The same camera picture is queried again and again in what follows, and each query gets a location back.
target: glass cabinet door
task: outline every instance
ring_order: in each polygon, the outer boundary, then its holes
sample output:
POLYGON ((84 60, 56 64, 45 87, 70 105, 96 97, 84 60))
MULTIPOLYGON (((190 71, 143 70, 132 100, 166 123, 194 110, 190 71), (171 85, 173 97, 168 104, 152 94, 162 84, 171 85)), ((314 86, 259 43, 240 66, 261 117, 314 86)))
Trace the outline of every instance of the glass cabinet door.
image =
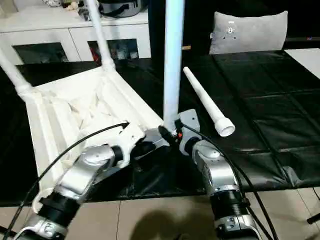
POLYGON ((81 60, 67 28, 3 32, 0 45, 15 65, 81 60))
MULTIPOLYGON (((114 60, 137 59, 139 58, 136 39, 119 39, 106 41, 114 60)), ((97 41, 88 41, 88 45, 94 61, 101 61, 100 51, 97 41)))
MULTIPOLYGON (((102 30, 114 60, 151 57, 148 24, 110 25, 102 30)), ((82 61, 101 60, 93 27, 71 28, 70 33, 82 61)))
POLYGON ((68 62, 60 42, 12 46, 24 64, 46 64, 68 62))

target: black cable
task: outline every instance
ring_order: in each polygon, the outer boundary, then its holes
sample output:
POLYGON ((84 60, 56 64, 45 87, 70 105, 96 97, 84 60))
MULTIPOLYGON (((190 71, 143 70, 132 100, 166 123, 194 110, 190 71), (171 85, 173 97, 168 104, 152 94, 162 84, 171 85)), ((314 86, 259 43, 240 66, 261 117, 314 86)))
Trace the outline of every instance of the black cable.
MULTIPOLYGON (((262 210, 262 212, 263 212, 263 215, 264 215, 264 217, 265 217, 265 219, 266 219, 266 221, 267 221, 267 223, 268 223, 268 225, 269 225, 269 228, 270 228, 270 230, 271 230, 273 239, 274 239, 274 240, 279 240, 278 235, 277 235, 277 232, 276 232, 276 229, 275 229, 275 227, 274 227, 274 225, 273 225, 273 223, 272 223, 272 221, 271 221, 271 219, 270 219, 270 216, 269 216, 269 214, 268 214, 268 212, 267 212, 267 210, 266 210, 266 208, 265 208, 265 205, 264 205, 264 203, 262 202, 259 194, 258 194, 257 191, 255 190, 254 185, 252 184, 252 182, 250 181, 250 179, 249 179, 249 177, 246 175, 246 173, 245 173, 234 161, 232 161, 231 158, 229 158, 229 157, 226 155, 226 153, 225 153, 220 147, 218 147, 218 145, 215 144, 208 136, 206 136, 206 135, 204 135, 203 133, 201 133, 201 132, 193 129, 192 127, 189 127, 188 125, 185 125, 184 123, 181 123, 181 125, 182 125, 183 127, 187 128, 187 129, 189 129, 190 131, 193 131, 194 133, 200 135, 203 139, 207 140, 209 143, 211 143, 212 145, 214 145, 214 146, 225 156, 225 159, 226 159, 226 161, 230 164, 231 168, 237 169, 237 170, 240 172, 240 174, 243 176, 243 178, 247 181, 250 190, 253 192, 256 200, 257 200, 258 203, 259 203, 259 206, 260 206, 260 208, 261 208, 261 210, 262 210)), ((244 194, 244 191, 243 191, 243 189, 242 189, 241 179, 239 178, 239 175, 237 175, 237 171, 233 170, 233 172, 234 172, 235 177, 236 177, 236 179, 237 179, 237 181, 238 181, 240 191, 243 192, 243 194, 244 194)))
POLYGON ((33 183, 33 185, 31 186, 31 188, 29 189, 29 191, 26 193, 23 201, 21 202, 21 204, 19 205, 18 209, 16 210, 10 224, 9 224, 9 227, 7 228, 7 231, 5 232, 4 234, 4 237, 2 240, 7 240, 8 237, 10 236, 11 234, 11 231, 12 231, 12 228, 14 227, 23 207, 25 206, 30 194, 32 193, 32 191, 34 190, 34 188, 38 185, 38 183, 40 182, 40 180, 46 175, 46 173, 53 167, 53 165, 55 165, 61 158, 63 155, 65 155, 67 152, 69 152, 71 149, 73 149, 75 146, 79 145, 80 143, 82 143, 83 141, 87 140, 88 138, 91 138, 99 133, 102 133, 102 132, 105 132, 105 131, 108 131, 110 129, 114 129, 114 128, 117 128, 117 127, 123 127, 125 128, 126 126, 128 126, 129 123, 120 123, 120 124, 116 124, 116 125, 113 125, 113 126, 109 126, 109 127, 106 127, 106 128, 103 128, 99 131, 95 131, 91 134, 89 134, 88 136, 85 136, 83 138, 81 138, 80 140, 76 141, 74 144, 72 144, 71 146, 69 146, 66 150, 64 150, 62 153, 60 153, 59 156, 56 157, 56 159, 50 163, 50 165, 43 171, 43 173, 41 173, 41 175, 37 178, 37 180, 33 183))
MULTIPOLYGON (((8 231, 8 228, 4 226, 0 226, 0 234, 6 234, 7 231, 8 231)), ((17 233, 15 231, 10 231, 9 237, 13 238, 16 234, 17 233)))
POLYGON ((271 235, 269 234, 269 232, 267 231, 267 229, 265 228, 265 226, 262 224, 262 222, 259 220, 259 218, 257 217, 257 215, 255 214, 255 212, 252 210, 252 208, 250 206, 247 207, 249 213, 252 215, 253 219, 255 220, 255 222, 258 224, 258 226, 261 228, 262 232, 264 233, 264 235, 266 236, 266 238, 268 240, 273 240, 273 238, 271 237, 271 235))
POLYGON ((314 194, 316 195, 316 197, 317 197, 318 200, 320 201, 320 196, 319 196, 318 193, 316 192, 315 188, 313 187, 312 189, 313 189, 314 194))

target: shelf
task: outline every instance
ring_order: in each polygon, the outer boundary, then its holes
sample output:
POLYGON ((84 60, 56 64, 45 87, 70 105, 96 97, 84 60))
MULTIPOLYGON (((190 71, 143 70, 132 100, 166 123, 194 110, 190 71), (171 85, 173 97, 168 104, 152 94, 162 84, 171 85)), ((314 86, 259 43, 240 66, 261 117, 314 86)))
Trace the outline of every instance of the shelf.
MULTIPOLYGON (((148 24, 148 10, 131 17, 103 17, 101 23, 103 26, 148 24)), ((31 6, 0 19, 0 33, 82 27, 92 27, 92 23, 83 20, 77 11, 47 5, 31 6)))

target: white table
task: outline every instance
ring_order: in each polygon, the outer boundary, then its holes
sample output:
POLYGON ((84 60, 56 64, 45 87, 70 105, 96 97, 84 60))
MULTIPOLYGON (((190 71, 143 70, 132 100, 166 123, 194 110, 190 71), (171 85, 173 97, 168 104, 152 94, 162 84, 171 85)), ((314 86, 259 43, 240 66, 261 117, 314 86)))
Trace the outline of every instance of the white table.
POLYGON ((290 49, 285 52, 320 79, 320 48, 290 49))

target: pvc pipe cap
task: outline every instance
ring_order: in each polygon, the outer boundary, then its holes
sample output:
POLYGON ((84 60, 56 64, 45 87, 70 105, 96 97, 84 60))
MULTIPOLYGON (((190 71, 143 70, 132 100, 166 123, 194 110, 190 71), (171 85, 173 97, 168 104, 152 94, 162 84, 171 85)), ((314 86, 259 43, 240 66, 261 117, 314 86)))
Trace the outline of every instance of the pvc pipe cap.
POLYGON ((227 117, 220 118, 216 121, 214 127, 221 137, 227 137, 236 130, 235 125, 227 117))

